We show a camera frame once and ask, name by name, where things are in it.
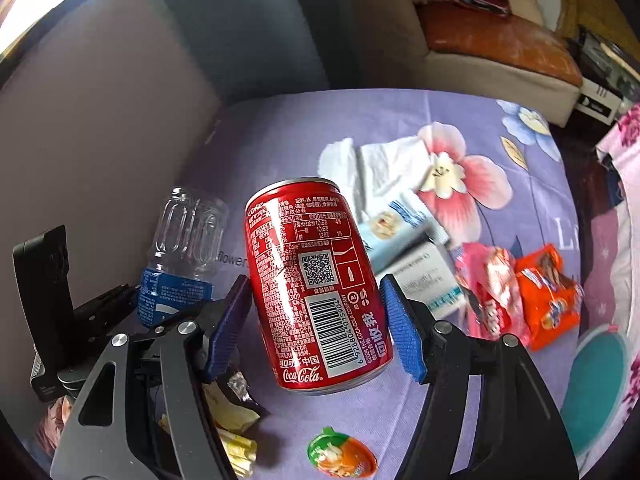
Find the barcode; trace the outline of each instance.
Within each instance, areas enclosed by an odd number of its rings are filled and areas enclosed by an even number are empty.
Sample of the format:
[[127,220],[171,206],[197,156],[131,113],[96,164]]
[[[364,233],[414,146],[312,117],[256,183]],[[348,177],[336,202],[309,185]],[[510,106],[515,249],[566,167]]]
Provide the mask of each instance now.
[[334,258],[331,251],[315,251],[298,255],[300,269],[305,279],[306,288],[336,285]]
[[328,377],[357,370],[367,364],[338,292],[305,298],[311,324]]

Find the orange snack bag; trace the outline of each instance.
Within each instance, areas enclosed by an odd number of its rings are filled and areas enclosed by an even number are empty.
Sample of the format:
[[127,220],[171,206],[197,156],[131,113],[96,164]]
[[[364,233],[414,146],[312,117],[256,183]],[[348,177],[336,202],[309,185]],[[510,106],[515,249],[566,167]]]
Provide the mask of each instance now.
[[552,244],[516,260],[516,277],[532,351],[580,323],[582,289],[562,274],[562,257]]

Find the pink snack package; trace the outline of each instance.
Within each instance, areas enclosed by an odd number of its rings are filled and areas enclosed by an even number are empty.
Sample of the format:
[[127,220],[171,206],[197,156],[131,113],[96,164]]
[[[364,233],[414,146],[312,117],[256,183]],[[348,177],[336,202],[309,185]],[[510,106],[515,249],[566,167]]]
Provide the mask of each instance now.
[[460,284],[478,298],[479,306],[474,309],[469,305],[466,310],[469,335],[496,341],[511,333],[527,347],[530,332],[524,319],[513,255],[500,247],[463,244],[456,268]]

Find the yellow food wrapper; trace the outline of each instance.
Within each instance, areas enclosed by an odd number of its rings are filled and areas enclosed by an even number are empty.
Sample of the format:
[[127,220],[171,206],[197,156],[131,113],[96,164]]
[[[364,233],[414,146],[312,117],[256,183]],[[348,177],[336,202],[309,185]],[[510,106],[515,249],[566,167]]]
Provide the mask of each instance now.
[[260,418],[254,410],[230,402],[215,382],[203,384],[202,389],[213,419],[226,430],[244,433]]
[[[171,434],[169,430],[169,419],[166,414],[162,416],[158,424],[163,430]],[[225,448],[226,456],[229,458],[234,472],[240,478],[250,478],[254,472],[258,443],[255,440],[236,435],[222,428],[216,428],[216,430],[218,431],[222,447]]]

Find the red soda can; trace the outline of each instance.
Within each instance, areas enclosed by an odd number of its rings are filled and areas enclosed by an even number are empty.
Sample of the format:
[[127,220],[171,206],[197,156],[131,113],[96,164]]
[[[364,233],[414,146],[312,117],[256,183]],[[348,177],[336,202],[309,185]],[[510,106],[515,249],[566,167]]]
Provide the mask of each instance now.
[[318,395],[378,375],[393,357],[385,309],[338,187],[318,177],[278,182],[245,211],[250,278],[278,384]]

